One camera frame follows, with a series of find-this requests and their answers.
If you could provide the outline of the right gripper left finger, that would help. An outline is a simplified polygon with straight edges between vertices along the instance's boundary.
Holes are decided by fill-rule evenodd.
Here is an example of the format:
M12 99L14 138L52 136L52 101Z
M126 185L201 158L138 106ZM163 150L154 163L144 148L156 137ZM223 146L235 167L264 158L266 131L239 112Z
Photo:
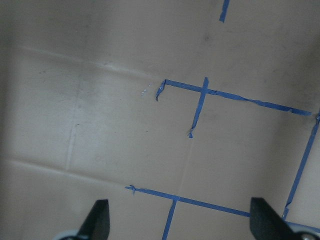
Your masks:
M96 200L78 230L58 233L54 240L107 240L110 234L110 209L108 199Z

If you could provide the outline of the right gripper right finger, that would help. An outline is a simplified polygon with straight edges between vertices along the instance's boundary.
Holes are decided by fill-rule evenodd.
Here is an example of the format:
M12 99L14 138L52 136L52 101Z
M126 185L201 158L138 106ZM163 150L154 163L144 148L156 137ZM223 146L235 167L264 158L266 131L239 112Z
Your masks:
M250 200L249 229L256 240L316 240L309 230L293 230L264 198Z

